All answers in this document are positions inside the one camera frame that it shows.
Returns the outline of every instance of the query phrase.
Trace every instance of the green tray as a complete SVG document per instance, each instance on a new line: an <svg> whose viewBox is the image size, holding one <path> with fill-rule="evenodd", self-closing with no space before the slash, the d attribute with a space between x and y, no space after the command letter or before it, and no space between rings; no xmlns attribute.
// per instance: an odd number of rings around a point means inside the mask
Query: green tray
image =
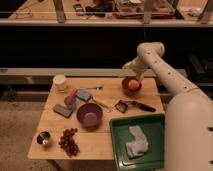
<svg viewBox="0 0 213 171"><path fill-rule="evenodd" d="M139 125L149 142L145 155L129 159L126 142L134 137L129 127ZM163 168L164 164L164 114L118 118L110 120L114 158L118 171L144 171Z"/></svg>

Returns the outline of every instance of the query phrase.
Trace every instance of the bunch of grapes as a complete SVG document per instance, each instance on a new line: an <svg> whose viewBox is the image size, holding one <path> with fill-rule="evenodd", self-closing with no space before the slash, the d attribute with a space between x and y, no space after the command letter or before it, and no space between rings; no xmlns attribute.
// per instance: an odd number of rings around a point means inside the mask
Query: bunch of grapes
<svg viewBox="0 0 213 171"><path fill-rule="evenodd" d="M77 128L66 129L63 132L63 135L60 138L59 145L60 147L69 155L76 156L80 150L78 145L75 143L73 136L78 131Z"/></svg>

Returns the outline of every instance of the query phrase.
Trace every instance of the blue sponge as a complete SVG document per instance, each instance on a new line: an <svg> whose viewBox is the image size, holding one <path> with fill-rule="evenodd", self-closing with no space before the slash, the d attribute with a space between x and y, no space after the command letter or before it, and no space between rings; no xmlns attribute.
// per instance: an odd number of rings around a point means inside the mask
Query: blue sponge
<svg viewBox="0 0 213 171"><path fill-rule="evenodd" d="M85 91L83 89L78 89L78 91L76 93L76 96L79 99L81 99L81 100L83 100L85 102L88 102L92 98L92 95L89 92L87 92L87 91Z"/></svg>

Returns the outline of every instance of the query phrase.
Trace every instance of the floor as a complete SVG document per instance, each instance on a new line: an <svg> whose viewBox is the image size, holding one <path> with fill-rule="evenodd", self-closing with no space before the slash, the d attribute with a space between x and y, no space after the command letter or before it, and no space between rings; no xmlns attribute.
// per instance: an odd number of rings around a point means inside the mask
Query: floor
<svg viewBox="0 0 213 171"><path fill-rule="evenodd" d="M45 160L29 160L28 150L48 92L0 94L0 171L54 171ZM114 171L113 161L57 161L65 171Z"/></svg>

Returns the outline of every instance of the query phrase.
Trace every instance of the white cloth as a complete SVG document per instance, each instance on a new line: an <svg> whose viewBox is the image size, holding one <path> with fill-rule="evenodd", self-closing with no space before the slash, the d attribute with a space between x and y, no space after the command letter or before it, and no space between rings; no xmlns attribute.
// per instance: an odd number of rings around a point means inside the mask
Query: white cloth
<svg viewBox="0 0 213 171"><path fill-rule="evenodd" d="M140 126L129 127L129 132L135 139L126 143L128 157L135 158L144 155L149 149L149 143Z"/></svg>

